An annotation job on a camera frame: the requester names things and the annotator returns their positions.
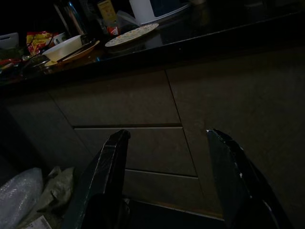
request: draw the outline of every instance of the white container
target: white container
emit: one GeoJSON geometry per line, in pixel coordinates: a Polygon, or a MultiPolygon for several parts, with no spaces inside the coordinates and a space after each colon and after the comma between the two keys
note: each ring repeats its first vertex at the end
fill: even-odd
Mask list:
{"type": "Polygon", "coordinates": [[[81,47],[81,35],[78,35],[53,46],[52,48],[45,51],[43,55],[48,57],[51,61],[58,61],[70,53],[80,49],[81,47]]]}
{"type": "Polygon", "coordinates": [[[169,12],[163,15],[155,16],[154,9],[151,4],[151,0],[129,0],[129,3],[132,7],[132,11],[135,16],[135,19],[140,25],[158,21],[162,18],[168,17],[179,11],[182,11],[189,6],[189,4],[186,3],[182,7],[170,10],[169,12]]]}
{"type": "Polygon", "coordinates": [[[55,37],[53,37],[53,42],[55,45],[58,45],[59,43],[62,43],[64,41],[67,40],[67,35],[65,32],[56,35],[55,37]]]}

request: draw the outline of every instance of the cabinet drawer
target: cabinet drawer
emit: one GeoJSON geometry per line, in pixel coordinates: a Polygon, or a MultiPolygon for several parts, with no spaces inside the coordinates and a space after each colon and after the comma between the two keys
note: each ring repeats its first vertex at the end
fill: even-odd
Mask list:
{"type": "Polygon", "coordinates": [[[198,178],[125,170],[123,194],[145,202],[202,211],[198,178]]]}
{"type": "Polygon", "coordinates": [[[180,122],[164,72],[67,86],[50,94],[73,126],[180,122]]]}
{"type": "Polygon", "coordinates": [[[209,209],[220,210],[205,133],[216,128],[241,144],[295,228],[305,228],[305,47],[167,74],[209,209]]]}
{"type": "MultiPolygon", "coordinates": [[[[75,128],[96,154],[117,128],[75,128]]],[[[131,133],[126,167],[145,171],[196,176],[182,127],[126,128],[131,133]]]]}

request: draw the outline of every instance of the white bowl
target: white bowl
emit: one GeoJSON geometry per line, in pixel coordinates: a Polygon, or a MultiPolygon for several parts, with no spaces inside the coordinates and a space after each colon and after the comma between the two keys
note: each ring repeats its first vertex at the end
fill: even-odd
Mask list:
{"type": "Polygon", "coordinates": [[[82,47],[81,35],[67,39],[66,41],[55,45],[43,53],[51,61],[58,61],[59,59],[69,55],[70,53],[82,47]]]}

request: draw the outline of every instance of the white plastic bag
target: white plastic bag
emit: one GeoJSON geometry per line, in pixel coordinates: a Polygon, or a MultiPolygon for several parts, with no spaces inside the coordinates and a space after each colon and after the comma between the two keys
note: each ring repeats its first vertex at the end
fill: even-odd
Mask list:
{"type": "Polygon", "coordinates": [[[41,170],[26,170],[0,188],[0,229],[14,229],[36,204],[43,189],[41,170]]]}

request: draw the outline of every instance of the utensil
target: utensil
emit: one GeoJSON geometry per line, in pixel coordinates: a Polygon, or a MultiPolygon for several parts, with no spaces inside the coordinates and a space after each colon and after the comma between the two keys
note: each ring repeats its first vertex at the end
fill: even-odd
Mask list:
{"type": "Polygon", "coordinates": [[[45,55],[36,55],[32,59],[30,59],[25,66],[23,66],[21,73],[32,73],[43,70],[45,68],[45,63],[47,63],[48,61],[50,60],[45,55]]]}
{"type": "Polygon", "coordinates": [[[75,55],[75,54],[77,54],[77,53],[79,53],[79,52],[82,52],[82,51],[84,51],[84,50],[90,48],[90,47],[93,46],[94,44],[95,44],[94,41],[91,41],[91,42],[89,42],[89,43],[87,43],[87,44],[84,44],[84,45],[83,45],[81,48],[79,48],[78,50],[75,50],[74,52],[71,52],[70,54],[68,54],[68,55],[66,55],[66,56],[64,56],[64,57],[62,57],[62,58],[60,58],[60,59],[57,61],[57,63],[63,61],[64,59],[67,59],[67,58],[70,57],[70,56],[73,56],[73,55],[75,55]]]}

